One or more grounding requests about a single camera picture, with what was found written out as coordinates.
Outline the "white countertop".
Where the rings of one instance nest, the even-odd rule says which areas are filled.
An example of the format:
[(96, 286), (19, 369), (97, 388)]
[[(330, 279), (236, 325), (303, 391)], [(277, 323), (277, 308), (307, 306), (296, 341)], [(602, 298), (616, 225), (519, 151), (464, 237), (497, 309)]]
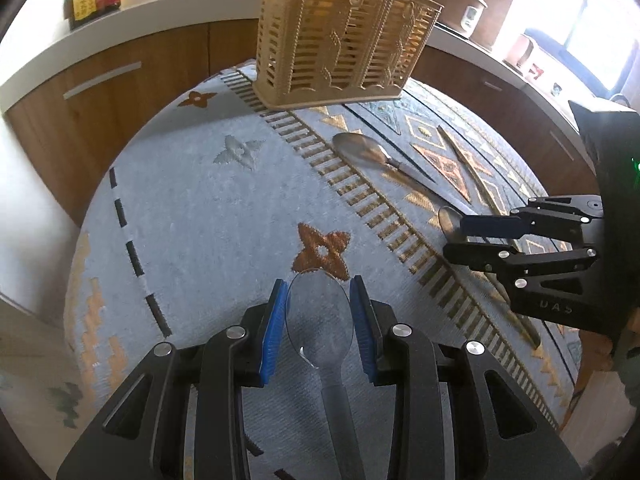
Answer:
[[(260, 0), (155, 0), (108, 14), (53, 41), (6, 78), (1, 84), (1, 110), (7, 112), (54, 75), (106, 49), (183, 26), (254, 20), (258, 18), (259, 10)], [(556, 138), (563, 144), (572, 144), (579, 154), (586, 154), (573, 114), (558, 110), (555, 102), (489, 52), (440, 27), (433, 29), (427, 45), (460, 58), (523, 91), (559, 130)]]

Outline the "brown rice cooker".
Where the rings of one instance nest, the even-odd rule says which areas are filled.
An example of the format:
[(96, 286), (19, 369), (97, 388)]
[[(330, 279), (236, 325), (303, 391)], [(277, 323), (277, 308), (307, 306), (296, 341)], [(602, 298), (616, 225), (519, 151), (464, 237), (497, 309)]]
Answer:
[(465, 39), (469, 39), (484, 10), (487, 8), (485, 0), (433, 0), (442, 6), (437, 23), (453, 30)]

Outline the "patterned blue round mat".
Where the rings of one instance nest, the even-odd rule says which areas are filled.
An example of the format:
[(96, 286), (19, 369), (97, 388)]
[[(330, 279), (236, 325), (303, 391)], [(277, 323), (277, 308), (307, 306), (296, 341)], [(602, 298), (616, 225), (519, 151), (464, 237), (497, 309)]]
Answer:
[(552, 425), (573, 392), (560, 330), (534, 350), (480, 273), (442, 258), (437, 205), (397, 174), (352, 169), (332, 148), (346, 129), (375, 136), (463, 203), (490, 210), (436, 127), (469, 152), (507, 210), (544, 189), (512, 146), (469, 110), (420, 82), (398, 101), (270, 112), (254, 67), (204, 81), (205, 106), (177, 100), (124, 148), (96, 189), (68, 292), (70, 336), (103, 403), (153, 344), (206, 341), (266, 300), (311, 257), (439, 340), (480, 338)]

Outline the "pink electric kettle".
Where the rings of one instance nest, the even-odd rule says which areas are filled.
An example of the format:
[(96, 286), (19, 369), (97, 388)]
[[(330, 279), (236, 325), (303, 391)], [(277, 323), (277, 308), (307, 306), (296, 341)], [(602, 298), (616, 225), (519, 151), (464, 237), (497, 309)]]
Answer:
[(522, 70), (525, 64), (529, 61), (536, 47), (537, 43), (532, 37), (521, 34), (516, 38), (512, 47), (510, 47), (510, 50), (506, 54), (503, 62), (513, 68)]

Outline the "clear plastic spoon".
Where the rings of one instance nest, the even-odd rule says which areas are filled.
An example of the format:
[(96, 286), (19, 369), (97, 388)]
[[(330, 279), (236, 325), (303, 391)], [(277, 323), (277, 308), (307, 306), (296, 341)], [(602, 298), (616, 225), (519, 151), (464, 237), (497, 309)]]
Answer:
[(297, 274), (288, 288), (285, 323), (296, 354), (319, 376), (340, 477), (363, 479), (366, 473), (342, 374), (354, 339), (345, 289), (325, 270)]
[(390, 156), (390, 153), (370, 136), (353, 132), (337, 133), (333, 137), (332, 143), (337, 151), (354, 162), (361, 162), (363, 165), (369, 166), (392, 167), (423, 185), (426, 185), (427, 181), (436, 183), (427, 174), (422, 174), (416, 168)]

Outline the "tan woven utensil basket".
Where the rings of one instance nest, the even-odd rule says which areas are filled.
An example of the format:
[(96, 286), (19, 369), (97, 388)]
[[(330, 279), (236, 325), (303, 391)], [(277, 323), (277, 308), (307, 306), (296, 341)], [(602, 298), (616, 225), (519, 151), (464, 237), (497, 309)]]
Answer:
[(254, 91), (272, 110), (397, 99), (440, 12), (433, 0), (260, 0)]

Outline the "black plastic spoon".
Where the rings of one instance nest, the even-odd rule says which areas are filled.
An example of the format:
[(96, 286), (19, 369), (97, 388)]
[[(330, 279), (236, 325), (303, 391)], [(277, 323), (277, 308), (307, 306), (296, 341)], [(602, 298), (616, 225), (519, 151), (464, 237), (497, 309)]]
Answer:
[[(440, 228), (444, 233), (446, 239), (450, 243), (463, 243), (466, 242), (466, 237), (462, 234), (460, 228), (460, 222), (462, 219), (462, 214), (460, 212), (455, 211), (450, 207), (442, 207), (438, 212), (438, 221), (440, 224)], [(533, 322), (524, 315), (520, 315), (511, 311), (510, 307), (510, 299), (506, 290), (502, 286), (502, 284), (497, 280), (496, 274), (492, 273), (490, 267), (488, 266), (485, 271), (483, 271), (480, 276), (482, 276), (486, 281), (488, 281), (492, 287), (494, 288), (494, 297), (495, 300), (500, 302), (503, 316), (515, 327), (518, 331), (525, 337), (530, 346), (536, 350), (539, 348), (541, 344), (541, 336), (538, 333), (538, 330), (534, 326)]]

